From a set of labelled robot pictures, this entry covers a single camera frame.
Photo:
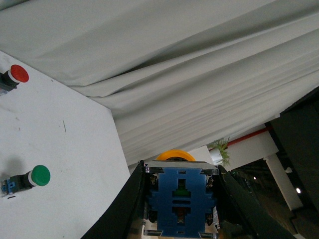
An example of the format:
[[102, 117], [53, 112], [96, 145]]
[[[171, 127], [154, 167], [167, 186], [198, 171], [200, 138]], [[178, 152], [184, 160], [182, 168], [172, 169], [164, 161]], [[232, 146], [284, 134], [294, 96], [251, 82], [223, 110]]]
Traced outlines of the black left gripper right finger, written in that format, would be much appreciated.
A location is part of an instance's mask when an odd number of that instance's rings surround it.
[[242, 227], [253, 239], [293, 239], [287, 229], [274, 220], [226, 169], [219, 165], [217, 210], [220, 223]]

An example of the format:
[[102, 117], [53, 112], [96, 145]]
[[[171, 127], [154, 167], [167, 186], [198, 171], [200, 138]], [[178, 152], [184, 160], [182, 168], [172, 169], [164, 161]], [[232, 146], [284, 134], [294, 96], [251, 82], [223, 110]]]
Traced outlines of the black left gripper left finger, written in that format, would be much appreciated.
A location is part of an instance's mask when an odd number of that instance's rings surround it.
[[99, 220], [82, 236], [84, 239], [140, 239], [146, 197], [145, 162], [135, 170]]

